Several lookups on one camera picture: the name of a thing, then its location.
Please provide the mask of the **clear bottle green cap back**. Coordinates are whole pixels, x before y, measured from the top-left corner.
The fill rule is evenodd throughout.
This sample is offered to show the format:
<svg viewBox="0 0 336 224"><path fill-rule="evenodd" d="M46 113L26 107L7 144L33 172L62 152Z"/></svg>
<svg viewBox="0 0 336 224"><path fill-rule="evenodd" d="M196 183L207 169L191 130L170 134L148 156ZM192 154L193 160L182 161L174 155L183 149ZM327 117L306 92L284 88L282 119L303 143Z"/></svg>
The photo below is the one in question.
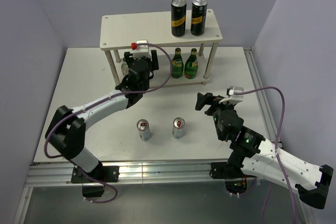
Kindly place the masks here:
<svg viewBox="0 0 336 224"><path fill-rule="evenodd" d="M123 76L126 76L129 74L129 67L125 59L122 60L121 71L122 71Z"/></svg>

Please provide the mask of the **green glass bottle back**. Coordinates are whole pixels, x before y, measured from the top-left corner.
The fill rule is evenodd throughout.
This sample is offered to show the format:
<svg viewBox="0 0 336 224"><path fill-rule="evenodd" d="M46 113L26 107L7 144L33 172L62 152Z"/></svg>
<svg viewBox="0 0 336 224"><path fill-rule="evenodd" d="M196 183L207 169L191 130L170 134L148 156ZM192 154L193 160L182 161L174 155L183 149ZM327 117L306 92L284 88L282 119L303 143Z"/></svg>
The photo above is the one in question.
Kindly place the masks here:
<svg viewBox="0 0 336 224"><path fill-rule="evenodd" d="M189 58L184 66L184 75L188 79L194 79L198 71L197 49L192 48Z"/></svg>

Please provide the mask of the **green glass bottle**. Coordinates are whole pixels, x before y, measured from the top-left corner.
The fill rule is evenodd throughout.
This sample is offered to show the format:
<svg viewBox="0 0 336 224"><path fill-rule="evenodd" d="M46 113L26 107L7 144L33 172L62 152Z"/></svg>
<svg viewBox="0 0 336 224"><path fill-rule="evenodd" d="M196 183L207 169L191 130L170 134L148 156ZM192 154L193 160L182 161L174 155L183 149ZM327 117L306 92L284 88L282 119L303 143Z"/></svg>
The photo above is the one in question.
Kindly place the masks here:
<svg viewBox="0 0 336 224"><path fill-rule="evenodd" d="M183 75L184 71L184 62L181 56L181 49L175 48L175 54L172 59L172 78L178 79Z"/></svg>
<svg viewBox="0 0 336 224"><path fill-rule="evenodd" d="M194 79L198 71L197 49L192 48L189 58L184 66L184 75L188 79Z"/></svg>

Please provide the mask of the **green glass bottle front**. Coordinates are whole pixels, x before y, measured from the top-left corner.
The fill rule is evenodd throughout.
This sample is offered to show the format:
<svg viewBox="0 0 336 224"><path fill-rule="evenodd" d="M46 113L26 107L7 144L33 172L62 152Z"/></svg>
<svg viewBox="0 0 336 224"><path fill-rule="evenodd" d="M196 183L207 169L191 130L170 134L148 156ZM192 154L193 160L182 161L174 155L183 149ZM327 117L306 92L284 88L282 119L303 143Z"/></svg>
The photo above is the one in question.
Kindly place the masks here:
<svg viewBox="0 0 336 224"><path fill-rule="evenodd" d="M175 48L175 54L172 59L172 78L178 79L183 75L184 71L184 62L181 56L181 49Z"/></svg>

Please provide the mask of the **silver can red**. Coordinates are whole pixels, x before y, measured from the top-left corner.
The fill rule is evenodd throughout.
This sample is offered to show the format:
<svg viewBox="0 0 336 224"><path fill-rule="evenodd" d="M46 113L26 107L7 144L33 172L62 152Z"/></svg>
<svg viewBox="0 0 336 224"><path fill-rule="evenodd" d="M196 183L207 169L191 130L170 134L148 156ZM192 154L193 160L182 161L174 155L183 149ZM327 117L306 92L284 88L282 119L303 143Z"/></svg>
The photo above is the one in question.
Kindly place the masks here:
<svg viewBox="0 0 336 224"><path fill-rule="evenodd" d="M151 131L149 122L145 119L140 119L137 122L137 129L140 136L140 139L143 141L148 141L151 138Z"/></svg>
<svg viewBox="0 0 336 224"><path fill-rule="evenodd" d="M175 139L180 139L184 136L185 120L181 117L177 117L173 121L172 135Z"/></svg>

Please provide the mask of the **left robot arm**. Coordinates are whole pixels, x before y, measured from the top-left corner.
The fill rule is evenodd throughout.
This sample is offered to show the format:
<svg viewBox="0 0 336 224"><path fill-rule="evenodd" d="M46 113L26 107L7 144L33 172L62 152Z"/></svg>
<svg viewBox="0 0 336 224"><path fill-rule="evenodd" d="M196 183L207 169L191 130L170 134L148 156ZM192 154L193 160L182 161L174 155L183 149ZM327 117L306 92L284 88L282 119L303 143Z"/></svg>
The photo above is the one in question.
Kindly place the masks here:
<svg viewBox="0 0 336 224"><path fill-rule="evenodd" d="M45 144L51 144L59 156L83 171L91 182L105 177L103 164L85 147L86 131L113 113L135 105L150 91L150 80L159 69L156 50L125 52L129 73L107 95L75 108L60 106L45 134Z"/></svg>

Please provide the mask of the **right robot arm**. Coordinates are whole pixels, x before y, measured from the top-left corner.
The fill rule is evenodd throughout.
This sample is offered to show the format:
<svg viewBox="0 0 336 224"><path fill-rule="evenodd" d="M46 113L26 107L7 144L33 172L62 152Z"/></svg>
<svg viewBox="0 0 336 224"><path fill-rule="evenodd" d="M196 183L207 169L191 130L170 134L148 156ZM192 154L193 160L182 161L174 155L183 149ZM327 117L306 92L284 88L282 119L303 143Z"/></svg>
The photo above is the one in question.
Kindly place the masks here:
<svg viewBox="0 0 336 224"><path fill-rule="evenodd" d="M205 105L205 114L214 121L220 141L230 142L232 153L225 162L211 164L213 179L234 179L254 176L292 190L305 204L324 209L331 183L333 168L303 161L263 135L244 126L244 120L235 110L241 102L237 96L214 96L198 93L195 109Z"/></svg>

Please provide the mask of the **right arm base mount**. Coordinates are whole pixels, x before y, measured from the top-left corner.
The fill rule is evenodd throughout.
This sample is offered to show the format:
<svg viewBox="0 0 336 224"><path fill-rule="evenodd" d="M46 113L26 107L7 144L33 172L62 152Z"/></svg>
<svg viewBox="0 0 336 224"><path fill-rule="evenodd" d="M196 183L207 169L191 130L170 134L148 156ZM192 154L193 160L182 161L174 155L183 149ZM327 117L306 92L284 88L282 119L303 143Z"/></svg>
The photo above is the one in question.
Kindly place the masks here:
<svg viewBox="0 0 336 224"><path fill-rule="evenodd" d="M238 199L247 195L259 183L257 177L242 172L243 161L242 155L232 152L227 161L212 162L209 172L212 179L224 181L228 196Z"/></svg>

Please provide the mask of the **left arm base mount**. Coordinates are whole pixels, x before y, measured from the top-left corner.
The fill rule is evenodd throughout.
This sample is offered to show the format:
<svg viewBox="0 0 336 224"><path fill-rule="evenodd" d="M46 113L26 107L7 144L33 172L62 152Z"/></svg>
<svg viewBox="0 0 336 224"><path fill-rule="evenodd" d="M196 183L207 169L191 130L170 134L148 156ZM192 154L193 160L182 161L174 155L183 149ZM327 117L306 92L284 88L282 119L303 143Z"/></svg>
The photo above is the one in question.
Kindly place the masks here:
<svg viewBox="0 0 336 224"><path fill-rule="evenodd" d="M119 166L100 166L96 173L86 173L79 166L72 170L71 183L82 184L83 199L91 204L105 204L114 201L118 196L118 190L111 184L118 182ZM114 191L110 199L98 200L107 189Z"/></svg>

